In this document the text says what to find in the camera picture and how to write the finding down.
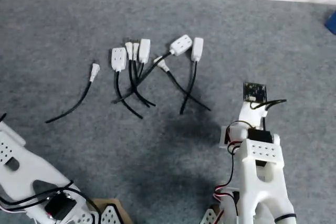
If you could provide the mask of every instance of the white wire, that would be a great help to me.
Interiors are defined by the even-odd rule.
[[[26,213],[26,211],[9,211],[7,209],[5,209],[3,206],[0,205],[0,209],[3,211],[3,212],[7,212],[9,214],[22,214],[22,213]]]

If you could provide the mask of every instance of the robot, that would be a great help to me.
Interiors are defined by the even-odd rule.
[[[21,136],[0,122],[0,185],[14,200],[0,197],[0,210],[25,212],[40,224],[72,221],[78,224],[123,223],[116,206],[107,206],[101,213],[72,181],[43,158],[25,149],[25,144]],[[56,188],[36,194],[33,189],[36,180],[53,184]],[[94,211],[89,210],[87,202]]]
[[[296,224],[283,175],[280,137],[266,130],[265,117],[275,104],[267,101],[266,86],[244,83],[244,101],[237,121],[222,127],[219,146],[238,156],[240,188],[215,188],[220,205],[208,209],[201,224]]]

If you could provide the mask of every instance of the black wire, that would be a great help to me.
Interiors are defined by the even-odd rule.
[[[84,98],[85,98],[86,95],[88,94],[89,89],[90,89],[90,87],[91,87],[91,84],[92,84],[92,82],[89,81],[88,84],[87,84],[87,86],[86,86],[86,88],[85,88],[85,90],[84,90],[84,93],[82,94],[80,100],[75,104],[75,106],[73,106],[70,110],[68,110],[68,111],[66,111],[66,112],[64,112],[64,113],[62,113],[61,115],[59,115],[59,116],[57,116],[57,117],[55,117],[55,118],[52,118],[52,119],[47,120],[45,123],[51,123],[51,122],[54,122],[54,121],[56,121],[56,120],[58,120],[58,119],[61,119],[61,118],[65,117],[65,116],[67,116],[68,114],[70,114],[70,113],[71,113],[72,111],[74,111],[76,108],[78,108],[78,106],[81,105],[82,101],[84,100]]]
[[[0,123],[5,119],[7,113],[3,113],[3,115],[0,117]]]
[[[197,61],[194,63],[194,65],[195,65],[195,67],[194,67],[194,75],[193,75],[193,79],[192,79],[192,81],[191,81],[189,90],[188,90],[186,96],[184,97],[182,106],[181,106],[181,108],[180,108],[180,115],[182,115],[183,112],[184,112],[185,106],[186,106],[187,101],[188,101],[188,99],[189,99],[189,97],[190,97],[190,95],[191,95],[191,92],[192,92],[192,90],[193,90],[193,86],[194,86],[194,83],[195,83],[196,72],[197,72]]]
[[[120,72],[117,72],[116,74],[116,89],[117,89],[117,95],[119,96],[119,98],[122,98],[122,95],[121,95],[121,92],[120,92],[120,89],[119,89],[119,73]],[[134,115],[136,115],[138,118],[140,119],[143,119],[143,116],[138,114],[134,109],[132,109],[126,102],[125,100],[121,100],[121,102],[125,105],[125,107],[131,111]]]
[[[262,120],[263,120],[263,121],[262,121],[262,122],[263,122],[263,123],[262,123],[262,124],[263,124],[263,125],[262,125],[262,126],[263,126],[262,128],[263,128],[264,131],[265,131],[265,130],[266,130],[266,118],[262,118]]]
[[[128,61],[128,73],[129,73],[129,78],[132,86],[132,91],[135,93],[135,95],[139,98],[139,100],[146,105],[148,108],[150,107],[149,105],[156,106],[155,103],[150,102],[147,100],[145,97],[139,94],[137,85],[134,83],[133,76],[132,76],[132,62],[136,63],[133,60]]]
[[[141,75],[142,75],[142,71],[143,71],[143,67],[145,66],[145,64],[144,63],[141,63],[141,65],[140,65],[140,73],[138,74],[138,80],[139,80],[139,78],[141,77]]]
[[[268,106],[265,108],[265,110],[267,111],[270,107],[272,107],[272,106],[274,106],[274,105],[276,105],[276,104],[279,104],[279,103],[283,103],[283,102],[287,102],[287,100],[286,100],[286,99],[281,99],[281,100],[267,101],[267,102],[260,103],[260,104],[258,104],[258,105],[255,106],[255,107],[252,107],[252,103],[253,103],[253,102],[251,102],[251,103],[250,103],[250,108],[253,109],[253,110],[256,110],[256,109],[258,109],[258,108],[260,108],[260,107],[262,107],[262,106],[268,105]]]
[[[56,188],[53,188],[53,189],[50,189],[50,190],[47,190],[47,191],[43,191],[42,193],[38,193],[38,194],[35,194],[33,196],[30,196],[28,198],[25,198],[25,199],[22,199],[22,200],[18,200],[18,201],[14,201],[14,202],[10,202],[8,200],[5,200],[3,197],[0,197],[0,201],[6,205],[9,205],[9,206],[17,206],[17,205],[20,205],[22,203],[26,203],[28,201],[31,201],[33,199],[36,199],[37,197],[39,196],[42,196],[42,195],[45,195],[45,194],[50,194],[50,193],[54,193],[56,191],[60,191],[61,189],[65,189],[65,188],[68,188],[69,186],[71,186],[74,182],[71,180],[70,183],[68,183],[66,186],[64,187],[56,187]]]
[[[169,78],[173,81],[173,83],[174,83],[174,84],[181,90],[182,93],[187,94],[187,91],[184,90],[184,89],[182,88],[182,86],[177,82],[176,78],[173,76],[173,74],[172,74],[170,71],[166,72],[166,74],[167,74],[167,75],[169,76]],[[198,101],[196,98],[194,98],[192,95],[190,95],[189,98],[190,98],[191,100],[193,100],[194,102],[196,102],[198,105],[202,106],[203,108],[205,108],[205,109],[211,111],[211,109],[210,109],[209,107],[207,107],[207,106],[204,105],[203,103],[199,102],[199,101]]]
[[[143,75],[141,78],[139,78],[138,82],[137,82],[137,85],[136,86],[139,86],[146,78],[147,76],[154,70],[154,68],[159,64],[159,62],[161,60],[164,60],[165,58],[167,58],[168,56],[170,56],[171,53],[168,52],[166,53],[164,56],[162,56],[157,62],[155,62]],[[116,104],[122,100],[125,100],[127,97],[129,97],[130,95],[133,94],[133,90],[129,93],[127,93],[126,95],[124,95],[123,97],[121,97],[120,99],[118,99],[117,101],[114,101],[113,103]]]

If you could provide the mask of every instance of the white connector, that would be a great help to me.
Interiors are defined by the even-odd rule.
[[[139,49],[139,62],[146,64],[149,59],[149,53],[151,50],[151,40],[150,39],[141,39],[140,49]]]
[[[201,59],[202,52],[203,52],[203,43],[204,43],[204,39],[202,38],[194,39],[193,51],[191,52],[192,61],[199,61]]]
[[[93,82],[95,77],[97,76],[98,72],[100,70],[100,66],[97,63],[92,64],[92,70],[91,70],[91,76],[90,81]]]
[[[127,62],[126,49],[124,47],[113,48],[111,58],[111,65],[113,70],[116,72],[124,70],[126,68],[126,62]]]
[[[158,60],[160,60],[162,56],[157,57],[154,60],[154,63],[156,63]],[[160,60],[160,62],[157,64],[159,68],[161,68],[163,71],[168,72],[170,71],[169,67],[167,66],[166,62],[164,60]]]
[[[133,43],[133,60],[137,60],[138,58],[139,45],[138,42]]]
[[[190,37],[186,34],[183,35],[181,38],[174,41],[169,48],[169,52],[172,55],[179,56],[186,52],[191,46],[193,45],[193,41]]]
[[[132,42],[126,42],[125,47],[126,47],[126,50],[127,50],[128,59],[132,60],[133,59],[133,43]]]

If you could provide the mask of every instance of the blue object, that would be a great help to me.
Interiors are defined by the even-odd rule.
[[[330,16],[325,24],[326,28],[329,29],[333,34],[336,35],[336,12]]]

